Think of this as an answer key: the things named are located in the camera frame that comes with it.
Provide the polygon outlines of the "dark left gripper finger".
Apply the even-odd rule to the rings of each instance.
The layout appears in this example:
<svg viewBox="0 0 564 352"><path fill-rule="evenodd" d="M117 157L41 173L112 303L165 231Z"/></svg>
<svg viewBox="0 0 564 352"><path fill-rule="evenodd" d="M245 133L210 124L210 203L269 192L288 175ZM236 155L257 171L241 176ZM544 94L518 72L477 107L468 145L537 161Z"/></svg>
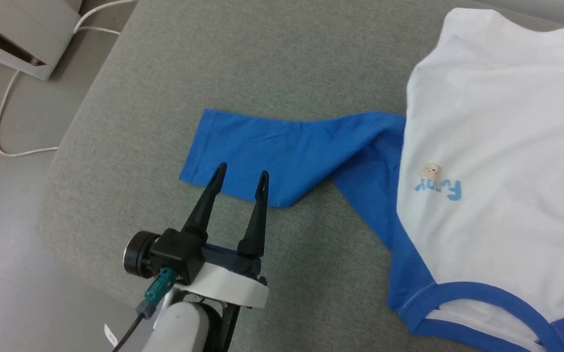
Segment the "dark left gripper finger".
<svg viewBox="0 0 564 352"><path fill-rule="evenodd" d="M221 192L226 171L227 164L220 163L181 229L181 232L195 236L201 243L208 241L210 216L217 195Z"/></svg>
<svg viewBox="0 0 564 352"><path fill-rule="evenodd" d="M266 221L268 215L269 173L264 170L260 174L255 207L253 209L244 237L238 243L237 252L245 258L257 259L264 255L266 238Z"/></svg>

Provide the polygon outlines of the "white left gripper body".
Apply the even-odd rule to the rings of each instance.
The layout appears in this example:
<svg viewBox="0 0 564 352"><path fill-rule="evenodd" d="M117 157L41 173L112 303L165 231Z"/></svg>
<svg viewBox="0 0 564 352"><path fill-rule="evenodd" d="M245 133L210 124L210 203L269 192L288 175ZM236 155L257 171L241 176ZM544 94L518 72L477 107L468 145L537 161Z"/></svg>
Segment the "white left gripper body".
<svg viewBox="0 0 564 352"><path fill-rule="evenodd" d="M266 278L260 275L260 259L240 256L235 250L206 245L204 265L186 292L232 305L263 308L268 301Z"/></svg>

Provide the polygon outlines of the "blue and white T-shirt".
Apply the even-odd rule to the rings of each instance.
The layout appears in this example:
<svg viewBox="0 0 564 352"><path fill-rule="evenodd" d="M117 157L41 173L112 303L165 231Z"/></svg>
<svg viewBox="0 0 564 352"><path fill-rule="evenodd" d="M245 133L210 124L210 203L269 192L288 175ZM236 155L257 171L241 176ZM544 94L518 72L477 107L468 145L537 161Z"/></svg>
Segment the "blue and white T-shirt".
<svg viewBox="0 0 564 352"><path fill-rule="evenodd" d="M291 122L205 110L179 178L293 205L330 177L389 248L410 332L489 352L564 352L564 29L452 9L405 116Z"/></svg>

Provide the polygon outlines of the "black round left gripper motor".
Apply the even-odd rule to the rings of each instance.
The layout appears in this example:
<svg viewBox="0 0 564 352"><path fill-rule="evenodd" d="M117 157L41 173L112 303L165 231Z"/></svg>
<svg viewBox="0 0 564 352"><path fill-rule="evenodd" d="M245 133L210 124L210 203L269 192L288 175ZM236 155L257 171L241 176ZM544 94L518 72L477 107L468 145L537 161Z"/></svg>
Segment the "black round left gripper motor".
<svg viewBox="0 0 564 352"><path fill-rule="evenodd" d="M132 237L123 254L123 266L128 274L144 279L154 276L150 252L159 237L159 234L145 230L137 232Z"/></svg>

